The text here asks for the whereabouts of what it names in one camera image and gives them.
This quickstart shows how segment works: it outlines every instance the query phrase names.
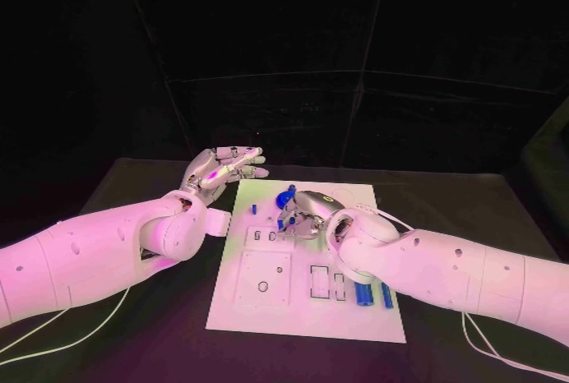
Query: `robotic hand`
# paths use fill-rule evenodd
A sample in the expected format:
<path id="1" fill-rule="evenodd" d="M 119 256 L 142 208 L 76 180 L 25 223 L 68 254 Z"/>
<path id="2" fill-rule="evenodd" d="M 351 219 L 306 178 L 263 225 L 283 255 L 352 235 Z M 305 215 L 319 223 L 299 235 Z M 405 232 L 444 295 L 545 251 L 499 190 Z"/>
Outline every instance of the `robotic hand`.
<path id="1" fill-rule="evenodd" d="M 282 231 L 305 239 L 323 233 L 329 256 L 354 281 L 378 277 L 418 300 L 509 321 L 569 346 L 568 264 L 404 223 L 411 231 L 400 234 L 385 212 L 346 209 L 315 191 L 297 192 L 280 219 L 290 214 L 300 220 Z"/>
<path id="2" fill-rule="evenodd" d="M 181 190 L 65 220 L 0 250 L 0 327 L 96 302 L 194 257 L 231 214 L 207 206 L 225 183 L 263 178 L 263 149 L 221 147 L 191 162 Z"/>

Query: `table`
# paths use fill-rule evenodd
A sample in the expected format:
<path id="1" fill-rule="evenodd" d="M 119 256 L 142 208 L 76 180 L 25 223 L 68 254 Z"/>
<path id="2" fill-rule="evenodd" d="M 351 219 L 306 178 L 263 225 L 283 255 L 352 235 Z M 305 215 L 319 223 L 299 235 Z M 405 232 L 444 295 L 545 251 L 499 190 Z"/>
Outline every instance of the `table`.
<path id="1" fill-rule="evenodd" d="M 178 188 L 186 165 L 182 161 L 120 159 L 83 213 L 159 198 Z M 415 228 L 557 259 L 498 174 L 266 167 L 273 179 L 372 184 L 379 209 Z M 234 183 L 212 207 L 231 211 L 237 191 Z M 97 334 L 60 353 L 0 367 L 0 381 L 555 381 L 477 353 L 466 342 L 460 314 L 401 294 L 407 344 L 207 330 L 224 245 L 224 238 L 207 237 L 189 261 L 133 287 L 117 315 Z M 83 338 L 109 316 L 120 298 L 122 293 L 70 310 L 0 359 Z M 505 357 L 569 373 L 569 352 L 562 344 L 503 321 L 475 318 Z M 5 327 L 0 344 L 8 344 L 47 320 L 48 316 L 35 316 Z M 483 347 L 479 338 L 475 343 Z"/>

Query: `black tablecloth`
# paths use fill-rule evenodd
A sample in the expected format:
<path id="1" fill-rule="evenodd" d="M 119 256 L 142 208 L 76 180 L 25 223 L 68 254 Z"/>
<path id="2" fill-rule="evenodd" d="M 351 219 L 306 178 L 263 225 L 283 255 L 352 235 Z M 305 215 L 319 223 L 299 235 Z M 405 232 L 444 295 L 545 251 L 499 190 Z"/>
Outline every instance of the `black tablecloth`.
<path id="1" fill-rule="evenodd" d="M 120 159 L 83 213 L 159 198 L 178 188 L 186 165 Z M 267 168 L 271 179 L 369 183 L 379 208 L 414 227 L 557 259 L 506 180 L 496 174 Z M 234 183 L 212 207 L 231 211 L 237 190 Z M 0 367 L 0 381 L 554 381 L 477 353 L 466 342 L 460 314 L 401 294 L 407 344 L 207 330 L 224 245 L 224 238 L 207 237 L 197 256 L 132 289 L 117 315 L 96 335 L 60 353 Z M 0 359 L 83 338 L 120 297 L 70 310 Z M 0 344 L 47 320 L 48 316 L 35 316 L 5 327 Z M 476 320 L 505 357 L 569 373 L 569 350 L 562 344 L 503 321 L 480 316 Z"/>

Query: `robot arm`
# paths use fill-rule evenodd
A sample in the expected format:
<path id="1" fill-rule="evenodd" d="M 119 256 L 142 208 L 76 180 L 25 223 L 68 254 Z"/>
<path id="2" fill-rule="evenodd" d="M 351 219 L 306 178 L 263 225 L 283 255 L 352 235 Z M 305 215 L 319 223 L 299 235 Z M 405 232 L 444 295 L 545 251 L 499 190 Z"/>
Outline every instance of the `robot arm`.
<path id="1" fill-rule="evenodd" d="M 205 150 L 182 189 L 163 198 L 65 220 L 0 250 L 0 327 L 126 290 L 194 257 L 205 235 L 225 236 L 231 214 L 207 206 L 225 183 L 267 171 L 260 148 Z"/>
<path id="2" fill-rule="evenodd" d="M 569 346 L 568 264 L 424 229 L 400 235 L 372 211 L 341 209 L 326 218 L 330 257 L 352 280 L 378 277 L 418 300 L 509 321 Z"/>

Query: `small blue part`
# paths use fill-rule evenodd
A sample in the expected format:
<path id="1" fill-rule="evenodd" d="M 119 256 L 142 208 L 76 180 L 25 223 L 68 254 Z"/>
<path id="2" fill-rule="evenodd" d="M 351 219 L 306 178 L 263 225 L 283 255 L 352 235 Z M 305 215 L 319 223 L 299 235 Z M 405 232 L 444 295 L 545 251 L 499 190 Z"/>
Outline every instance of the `small blue part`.
<path id="1" fill-rule="evenodd" d="M 277 195 L 277 206 L 283 210 L 286 208 L 287 202 L 294 197 L 293 191 L 284 191 Z"/>
<path id="2" fill-rule="evenodd" d="M 356 284 L 356 299 L 361 307 L 371 307 L 374 305 L 374 293 L 371 284 Z"/>
<path id="3" fill-rule="evenodd" d="M 382 282 L 382 293 L 384 293 L 385 307 L 388 309 L 394 309 L 392 293 L 390 292 L 390 287 L 384 282 Z"/>

